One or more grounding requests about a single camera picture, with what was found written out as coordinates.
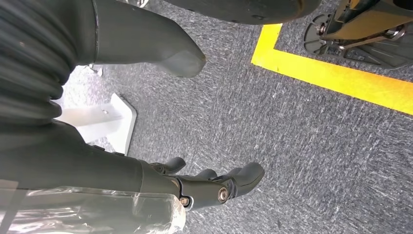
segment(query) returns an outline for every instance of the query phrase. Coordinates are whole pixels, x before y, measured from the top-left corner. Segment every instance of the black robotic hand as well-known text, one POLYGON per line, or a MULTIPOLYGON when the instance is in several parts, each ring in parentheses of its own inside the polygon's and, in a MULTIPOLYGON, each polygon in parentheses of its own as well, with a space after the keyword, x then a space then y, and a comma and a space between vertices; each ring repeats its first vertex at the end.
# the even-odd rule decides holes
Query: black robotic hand
POLYGON ((249 163, 243 168, 234 168, 226 175, 218 176, 212 169, 195 176, 173 175, 185 167, 185 161, 176 157, 166 164, 150 164, 158 173, 175 179, 179 187, 179 199, 188 209, 224 204, 227 200, 252 191, 264 176, 258 163, 249 163))

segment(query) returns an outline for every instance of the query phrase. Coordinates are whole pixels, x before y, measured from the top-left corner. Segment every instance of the gray carpet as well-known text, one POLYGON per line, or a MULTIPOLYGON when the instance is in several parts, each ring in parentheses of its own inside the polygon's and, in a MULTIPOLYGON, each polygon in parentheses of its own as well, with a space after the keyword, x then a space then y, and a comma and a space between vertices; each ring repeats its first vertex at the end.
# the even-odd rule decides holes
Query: gray carpet
MULTIPOLYGON (((259 26, 160 0, 149 8, 193 37, 208 57, 204 71, 184 79, 150 64, 103 66, 102 76, 78 68, 64 105, 104 103, 119 92, 138 111, 130 156, 181 156, 184 174, 264 166, 257 189, 189 212, 184 233, 413 233, 413 116, 250 64, 259 26)), ((324 3, 320 11, 331 9, 324 3)), ((304 55, 302 33, 316 14, 285 24, 277 48, 304 55)), ((342 64, 413 81, 412 68, 342 64)))

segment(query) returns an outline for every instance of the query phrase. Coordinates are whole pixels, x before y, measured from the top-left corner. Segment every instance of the metal frame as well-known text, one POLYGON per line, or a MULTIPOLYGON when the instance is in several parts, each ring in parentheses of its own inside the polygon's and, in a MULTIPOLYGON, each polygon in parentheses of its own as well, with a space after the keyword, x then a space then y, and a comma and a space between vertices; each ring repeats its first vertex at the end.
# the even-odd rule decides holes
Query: metal frame
POLYGON ((304 35, 313 54, 387 69, 413 63, 413 2, 342 0, 330 15, 316 17, 304 35))

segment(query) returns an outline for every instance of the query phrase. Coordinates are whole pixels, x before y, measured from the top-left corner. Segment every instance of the screw head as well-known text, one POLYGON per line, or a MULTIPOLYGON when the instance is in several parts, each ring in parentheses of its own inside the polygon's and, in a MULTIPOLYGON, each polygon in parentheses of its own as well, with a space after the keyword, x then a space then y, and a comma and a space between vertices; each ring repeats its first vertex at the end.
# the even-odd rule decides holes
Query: screw head
POLYGON ((181 199, 179 199, 179 201, 181 202, 181 204, 182 204, 183 206, 189 205, 189 199, 186 198, 186 197, 181 197, 181 199))
POLYGON ((218 201, 221 203, 224 203, 228 200, 228 197, 229 197, 228 189, 226 189, 225 187, 222 187, 218 191, 218 201))

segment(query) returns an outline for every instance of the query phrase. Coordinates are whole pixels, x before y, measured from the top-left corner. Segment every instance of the metal screw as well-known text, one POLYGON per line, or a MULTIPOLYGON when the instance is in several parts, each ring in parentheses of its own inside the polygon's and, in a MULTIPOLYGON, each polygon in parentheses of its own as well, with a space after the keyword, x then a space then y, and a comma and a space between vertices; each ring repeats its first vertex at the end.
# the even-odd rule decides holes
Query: metal screw
POLYGON ((189 199, 188 199, 188 198, 186 198, 186 197, 181 197, 181 199, 179 199, 179 200, 181 201, 181 204, 182 204, 183 206, 189 205, 189 199))
POLYGON ((224 203, 228 200, 228 189, 226 189, 225 187, 222 187, 219 191, 218 191, 218 200, 221 203, 224 203))
POLYGON ((316 26, 317 35, 319 35, 319 36, 323 35, 325 33, 325 29, 326 29, 325 23, 317 25, 316 26))

